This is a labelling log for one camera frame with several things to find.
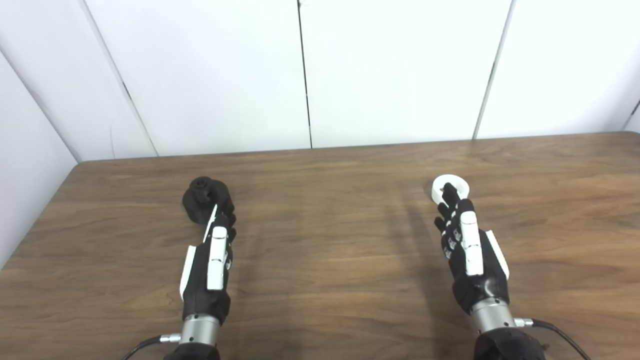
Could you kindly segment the black and white left hand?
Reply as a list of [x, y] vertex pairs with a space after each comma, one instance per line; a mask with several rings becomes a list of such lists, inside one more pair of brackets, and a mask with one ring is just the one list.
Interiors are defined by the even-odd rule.
[[200, 244], [190, 246], [180, 280], [183, 319], [211, 316], [221, 325], [229, 316], [231, 297], [227, 291], [233, 265], [233, 241], [237, 236], [236, 215], [228, 190], [211, 191], [205, 203], [183, 196], [183, 207], [192, 223], [205, 227]]

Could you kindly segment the black and white right hand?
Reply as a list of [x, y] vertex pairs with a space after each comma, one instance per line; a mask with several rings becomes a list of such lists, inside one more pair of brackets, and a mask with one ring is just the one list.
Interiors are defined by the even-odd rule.
[[482, 230], [473, 202], [462, 198], [453, 183], [435, 186], [441, 192], [434, 225], [453, 277], [452, 292], [462, 310], [489, 298], [509, 303], [509, 267], [491, 230]]

